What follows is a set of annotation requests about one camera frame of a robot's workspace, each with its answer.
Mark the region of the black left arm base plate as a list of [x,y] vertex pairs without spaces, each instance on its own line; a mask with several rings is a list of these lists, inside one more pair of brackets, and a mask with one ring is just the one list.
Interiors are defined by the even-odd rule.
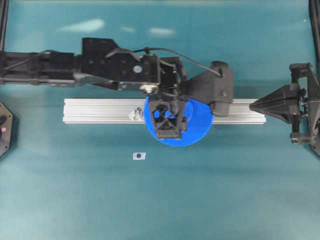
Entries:
[[0,102],[0,159],[4,159],[17,146],[19,119]]

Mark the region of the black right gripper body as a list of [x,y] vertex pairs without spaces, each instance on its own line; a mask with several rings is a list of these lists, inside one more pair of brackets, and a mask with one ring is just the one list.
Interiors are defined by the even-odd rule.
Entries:
[[290,89],[295,92],[295,105],[290,108],[292,131],[291,142],[294,145],[315,146],[318,130],[316,129],[315,105],[318,80],[311,63],[294,63],[289,66]]

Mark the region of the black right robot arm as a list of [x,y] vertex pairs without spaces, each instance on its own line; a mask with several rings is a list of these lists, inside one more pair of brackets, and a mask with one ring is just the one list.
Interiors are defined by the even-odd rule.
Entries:
[[251,103],[249,109],[291,125],[291,142],[308,145],[319,156],[320,81],[311,63],[294,63],[289,70],[290,84]]

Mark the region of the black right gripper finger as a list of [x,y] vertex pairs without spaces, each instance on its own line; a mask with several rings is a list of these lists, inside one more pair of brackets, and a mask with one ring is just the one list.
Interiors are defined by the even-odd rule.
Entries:
[[250,110],[279,119],[287,124],[300,122],[300,110],[297,105],[272,105],[269,107],[262,105],[249,105]]
[[259,105],[274,104],[278,101],[294,100],[298,97],[299,91],[299,84],[287,84],[274,90],[270,94],[262,98],[259,98],[255,102],[251,103],[249,106],[256,107]]

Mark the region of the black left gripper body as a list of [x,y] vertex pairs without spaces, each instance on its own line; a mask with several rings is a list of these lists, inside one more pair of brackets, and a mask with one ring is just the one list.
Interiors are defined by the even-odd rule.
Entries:
[[184,115],[187,101],[182,96],[181,84],[186,79],[183,64],[178,57],[159,58],[159,81],[148,93],[147,112],[151,130],[160,140],[180,140],[187,129]]

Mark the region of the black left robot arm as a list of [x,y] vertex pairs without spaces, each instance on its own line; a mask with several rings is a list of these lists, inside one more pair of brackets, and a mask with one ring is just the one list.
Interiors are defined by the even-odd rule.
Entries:
[[160,139],[181,139],[188,128],[186,100],[179,88],[184,80],[178,58],[161,58],[149,49],[138,55],[108,38],[84,38],[81,54],[52,49],[0,53],[2,84],[95,85],[141,92],[148,97],[151,124]]

